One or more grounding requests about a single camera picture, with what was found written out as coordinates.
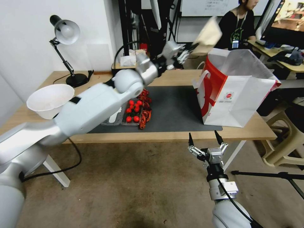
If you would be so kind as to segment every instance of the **wooden table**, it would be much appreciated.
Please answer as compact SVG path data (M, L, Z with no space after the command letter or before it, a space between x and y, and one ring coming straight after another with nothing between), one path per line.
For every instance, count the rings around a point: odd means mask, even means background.
M261 54L260 60L263 62L265 60L265 57L272 57L278 54L279 52L283 51L281 48L271 48L271 49L265 49L262 45L257 44L255 41L249 40L249 44L253 47L255 51ZM295 74L296 73L303 73L304 72L304 64L301 64L299 66L290 65L288 63L282 62L282 61L276 61L276 63L280 67L284 67L290 71L290 74L287 79L296 79Z
M53 83L54 80L67 75L68 72L53 72L40 87ZM170 70L166 71L160 78L154 80L150 86L191 86L192 79L198 79L201 70ZM110 74L92 75L91 80L78 88L75 88L75 95L83 92L98 82L106 82L111 78ZM65 78L56 81L65 83ZM23 122L45 121L33 111L23 105L0 129L0 135ZM226 149L223 156L224 169L228 167L233 158L240 151L246 140L273 140L276 135L265 123L265 121L255 113L244 128L223 127L219 132L224 140L234 140L235 142ZM195 142L206 139L216 139L213 131L194 131L191 132ZM137 132L137 133L102 133L102 134L83 134L72 136L75 143L135 143L135 142L174 142L188 141L188 132ZM44 165L52 171L59 170L56 163L49 156ZM67 177L64 173L57 174L56 178L66 187Z

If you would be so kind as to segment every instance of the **lanyard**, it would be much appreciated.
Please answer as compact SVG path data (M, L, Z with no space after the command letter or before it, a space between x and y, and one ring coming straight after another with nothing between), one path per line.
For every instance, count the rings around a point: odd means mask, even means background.
M246 12L246 14L245 14L245 17L244 17L244 19L243 19L243 21L242 21L242 24L241 24L241 27L240 27L240 28L242 28L242 26L243 26L243 24L244 24L244 21L246 20L246 16L247 16L247 12ZM239 18L238 13L237 13L237 25L235 26L235 30L237 30L237 28L238 28L238 22L239 22L239 20L240 20L240 18Z

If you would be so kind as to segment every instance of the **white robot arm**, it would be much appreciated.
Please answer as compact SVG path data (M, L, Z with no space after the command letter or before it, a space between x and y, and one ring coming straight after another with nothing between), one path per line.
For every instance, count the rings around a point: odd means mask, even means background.
M233 199L238 193L237 185L234 181L228 181L228 176L224 173L223 153L228 144L223 142L222 137L214 131L219 143L219 147L198 149L194 146L191 133L189 133L189 152L198 160L203 161L203 166L207 168L209 183L209 194L211 200L215 202L213 209L212 223L216 228L251 228L262 226L253 220L245 208Z
M169 41L162 55L156 60L138 54L136 71L121 70L112 79L115 89L98 83L67 102L54 119L41 123L24 123L0 136L1 227L16 226L25 199L21 180L45 161L45 146L57 145L70 136L91 131L114 114L123 103L137 97L145 86L161 76L167 68L183 64L197 45L182 47ZM235 219L225 212L225 209L230 207L229 202L219 202L216 205L216 227L249 227L248 223L246 226L241 226L245 223L238 226L233 223ZM229 213L234 213L235 208L232 208ZM231 223L224 222L226 226L223 226L222 222L218 225L217 221L226 221L226 218L230 219Z

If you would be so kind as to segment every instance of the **id badge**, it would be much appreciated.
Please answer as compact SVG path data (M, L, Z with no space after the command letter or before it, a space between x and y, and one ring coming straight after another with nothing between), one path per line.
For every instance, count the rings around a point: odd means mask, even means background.
M238 41L232 41L232 48L238 48Z

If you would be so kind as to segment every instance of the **red and white paper bag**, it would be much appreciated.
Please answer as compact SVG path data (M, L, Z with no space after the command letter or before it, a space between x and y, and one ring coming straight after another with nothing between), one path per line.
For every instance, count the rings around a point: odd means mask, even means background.
M250 50L212 49L193 81L206 125L244 127L281 83Z

